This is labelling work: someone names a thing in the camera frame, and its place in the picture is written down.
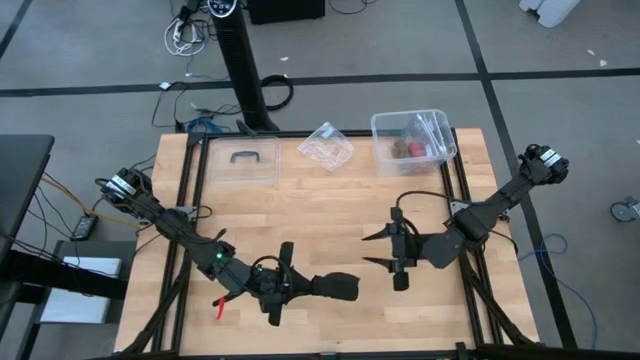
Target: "wooden table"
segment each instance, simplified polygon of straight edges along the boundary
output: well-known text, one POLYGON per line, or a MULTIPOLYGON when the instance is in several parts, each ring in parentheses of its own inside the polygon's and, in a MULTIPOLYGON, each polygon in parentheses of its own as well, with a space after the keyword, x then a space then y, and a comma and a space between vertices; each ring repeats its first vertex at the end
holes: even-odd
MULTIPOLYGON (((479 129, 459 129, 459 150, 474 199, 496 190, 484 137, 479 129)), ((459 266, 437 270, 428 262, 409 269, 411 287, 394 292, 390 274, 362 256, 388 258, 389 240, 363 242, 389 221, 389 208, 408 190, 444 193, 440 172, 416 177, 377 177, 370 138, 351 138, 352 159, 328 173, 301 154, 301 139, 282 139, 281 178, 275 188, 220 190, 205 183, 202 205, 214 216, 199 221, 198 232, 214 236, 227 228, 224 239, 236 246, 237 257, 252 263, 259 256, 277 255, 283 241, 293 241, 293 265, 303 275, 333 271, 361 278, 356 302, 303 297, 285 306, 280 327, 267 323, 257 300, 244 295, 226 305, 221 320, 211 302, 226 291, 192 268, 181 355, 268 353, 374 352, 453 349, 463 341, 473 348, 471 327, 459 266)), ((164 135, 153 172, 154 195, 166 207, 175 205, 185 154, 186 135, 164 135)), ((187 201, 193 197, 199 149, 194 153, 187 201)), ((450 165, 454 189, 455 169, 450 165)), ((445 201, 429 196, 403 199, 405 215, 423 233, 444 230, 445 201)), ((509 234, 504 223, 496 230, 509 234)), ((143 232, 138 246, 155 236, 143 232)), ((159 238, 136 256, 129 280, 116 350, 126 347, 147 322, 158 303, 168 241, 159 238)), ((493 292, 523 333, 537 332, 520 268, 509 241, 498 236, 486 244, 485 257, 493 292)), ((479 300, 485 338, 490 340, 486 311, 479 300)), ((170 343, 174 311, 167 316, 165 347, 170 343)))

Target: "blue cable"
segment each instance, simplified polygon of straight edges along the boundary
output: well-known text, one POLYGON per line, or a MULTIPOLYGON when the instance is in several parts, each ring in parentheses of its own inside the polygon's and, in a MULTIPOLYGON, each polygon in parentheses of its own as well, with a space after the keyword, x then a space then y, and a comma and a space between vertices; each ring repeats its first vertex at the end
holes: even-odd
POLYGON ((199 117, 197 119, 193 119, 189 121, 189 123, 187 124, 187 132, 193 132, 194 130, 197 129, 199 125, 204 126, 205 132, 210 132, 214 134, 223 133, 225 132, 225 130, 227 132, 231 131, 230 127, 217 125, 216 123, 213 122, 213 120, 210 117, 203 116, 203 117, 199 117))
POLYGON ((195 75, 195 74, 192 74, 191 71, 189 71, 189 66, 191 66, 191 63, 193 62, 193 59, 195 59, 195 56, 190 56, 189 57, 189 61, 187 62, 187 66, 185 68, 185 75, 188 74, 187 75, 188 77, 192 77, 192 78, 196 78, 196 79, 204 78, 204 79, 209 79, 211 81, 222 81, 222 80, 226 80, 226 79, 229 78, 228 75, 223 77, 223 78, 216 79, 216 78, 213 78, 213 77, 211 77, 209 75, 195 75))
MULTIPOLYGON (((569 242, 567 241, 567 239, 557 233, 552 233, 549 234, 547 236, 544 237, 544 239, 542 239, 542 244, 540 244, 540 249, 538 250, 534 250, 526 255, 524 255, 523 257, 518 258, 518 261, 522 261, 526 258, 528 258, 529 256, 533 255, 533 254, 543 254, 543 253, 547 253, 547 254, 557 254, 557 255, 563 255, 564 253, 567 252, 567 249, 569 248, 569 242), (560 240, 562 240, 562 242, 564 243, 564 248, 560 251, 552 251, 552 250, 547 250, 546 249, 546 245, 545 245, 545 241, 551 237, 556 237, 560 240)), ((591 348, 595 349, 596 348, 596 344, 598 342, 598 321, 596 320, 596 315, 593 312, 593 309, 591 308, 591 306, 589 305, 589 302, 587 301, 587 299, 585 299, 582 295, 580 295, 579 292, 577 292, 576 290, 574 290, 571 286, 567 285, 567 283, 565 283, 564 281, 558 279, 558 277, 549 269, 549 267, 547 266, 547 264, 542 260, 542 265, 544 266, 544 268, 547 270, 547 272, 549 273, 549 275, 553 276, 554 279, 556 279, 556 281, 565 287, 565 289, 571 291, 575 296, 577 296, 583 303, 584 305, 587 307, 587 310, 589 310, 589 314, 591 315, 591 321, 593 322, 593 340, 591 341, 591 348)))

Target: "white object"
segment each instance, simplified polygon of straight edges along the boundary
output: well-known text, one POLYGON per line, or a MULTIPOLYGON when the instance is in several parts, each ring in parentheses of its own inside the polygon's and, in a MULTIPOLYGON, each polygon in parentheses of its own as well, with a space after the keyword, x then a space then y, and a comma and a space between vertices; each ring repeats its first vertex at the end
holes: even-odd
POLYGON ((371 131, 379 176, 426 174, 458 151, 447 116, 440 110, 376 114, 371 131))
POLYGON ((520 9, 536 10, 540 15, 538 23, 552 28, 560 24, 579 2, 580 0, 521 0, 520 9))
MULTIPOLYGON (((65 256, 67 264, 85 270, 95 270, 115 278, 120 272, 122 260, 107 258, 65 256)), ((62 289, 52 289, 47 299, 41 322, 103 324, 107 316, 110 299, 100 296, 85 296, 62 289)))
POLYGON ((196 31, 196 26, 191 24, 191 40, 183 41, 182 32, 178 29, 182 24, 182 21, 176 18, 167 26, 164 31, 164 47, 167 48, 171 55, 184 57, 196 55, 204 49, 207 43, 206 39, 200 38, 196 31))
POLYGON ((344 134, 326 122, 300 144, 298 150, 333 172, 351 159, 354 147, 344 134))

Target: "floor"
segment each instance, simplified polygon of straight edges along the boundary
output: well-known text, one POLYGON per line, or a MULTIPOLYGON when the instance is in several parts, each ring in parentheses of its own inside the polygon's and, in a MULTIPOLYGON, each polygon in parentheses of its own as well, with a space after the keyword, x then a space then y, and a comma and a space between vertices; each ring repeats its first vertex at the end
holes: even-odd
MULTIPOLYGON (((175 8, 182 3, 173 2, 175 8)), ((347 10, 358 5, 333 2, 347 10)), ((640 196, 640 170, 632 165, 640 155, 640 2, 583 0, 553 29, 538 25, 517 3, 379 0, 357 15, 327 8, 319 20, 249 25, 249 33, 261 76, 287 74, 302 84, 291 104, 271 115, 283 130, 311 130, 325 121, 341 129, 367 128, 374 113, 441 109, 453 126, 483 129, 500 184, 514 165, 507 160, 515 155, 510 148, 556 148, 571 161, 568 179, 531 193, 542 234, 560 233, 569 241, 565 255, 550 255, 554 269, 593 308, 598 349, 640 351, 638 225, 618 223, 609 214, 611 203, 640 196)), ((54 135, 47 170, 83 202, 99 196, 94 178, 149 157, 160 135, 171 131, 150 124, 159 94, 155 84, 190 80, 184 76, 187 59, 169 55, 161 40, 172 18, 169 5, 0 0, 0 36, 7 34, 0 43, 0 132, 54 135)), ((217 44, 209 43, 190 70, 224 77, 217 44)), ((267 89, 267 101, 282 92, 267 89)), ((167 94, 157 123, 171 124, 176 96, 167 94)), ((229 89, 188 91, 177 116, 193 118, 190 103, 215 108, 234 101, 229 89)), ((219 120, 229 125, 235 118, 219 120)), ((43 190, 75 224, 78 208, 51 188, 43 190)), ((119 216, 107 206, 99 210, 119 216)), ((532 249, 527 211, 528 221, 518 208, 511 222, 522 254, 532 249)), ((62 226, 51 209, 46 215, 62 226)), ((63 237, 50 231, 56 236, 44 244, 42 227, 27 216, 19 238, 51 250, 63 237)), ((133 241, 134 234, 101 222, 93 239, 133 241)), ((549 240, 551 249, 560 245, 549 240)), ((529 258, 521 267, 540 337, 559 346, 538 265, 529 258)), ((589 348, 589 312, 571 291, 561 291, 577 343, 589 348)), ((30 311, 27 305, 14 311, 0 357, 15 357, 30 311)), ((48 325, 32 358, 105 355, 116 331, 115 324, 48 325)))

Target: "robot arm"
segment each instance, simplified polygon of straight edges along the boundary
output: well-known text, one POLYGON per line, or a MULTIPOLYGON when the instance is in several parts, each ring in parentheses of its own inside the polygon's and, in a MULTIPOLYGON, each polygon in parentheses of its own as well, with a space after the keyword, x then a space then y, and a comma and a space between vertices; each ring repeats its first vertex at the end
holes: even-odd
POLYGON ((548 146, 529 145, 520 155, 518 176, 481 203, 473 203, 445 223, 447 231, 424 242, 422 258, 442 269, 463 249, 473 249, 489 238, 498 216, 509 210, 535 186, 561 183, 569 173, 569 161, 548 146))
POLYGON ((447 230, 443 233, 419 234, 415 226, 404 218, 399 206, 391 208, 393 222, 363 240, 391 237, 393 260, 365 259, 385 266, 394 274, 394 289, 403 291, 409 287, 404 269, 417 266, 418 260, 429 260, 433 266, 442 269, 462 251, 481 246, 505 210, 518 205, 536 186, 561 183, 569 172, 569 161, 548 146, 529 145, 519 159, 521 165, 516 178, 487 200, 468 204, 455 213, 444 223, 447 230))
POLYGON ((218 280, 228 291, 224 299, 230 301, 244 292, 257 298, 262 312, 269 314, 269 323, 278 326, 282 306, 296 297, 313 295, 355 301, 359 279, 343 273, 331 273, 308 280, 291 265, 293 243, 282 244, 280 256, 263 256, 249 266, 234 258, 235 248, 221 240, 225 230, 210 239, 198 235, 191 227, 188 214, 166 209, 153 196, 151 180, 135 169, 121 169, 110 180, 100 183, 104 198, 116 209, 153 223, 158 232, 176 241, 189 252, 198 270, 211 281, 218 280), (278 262, 273 269, 263 268, 260 262, 278 262))

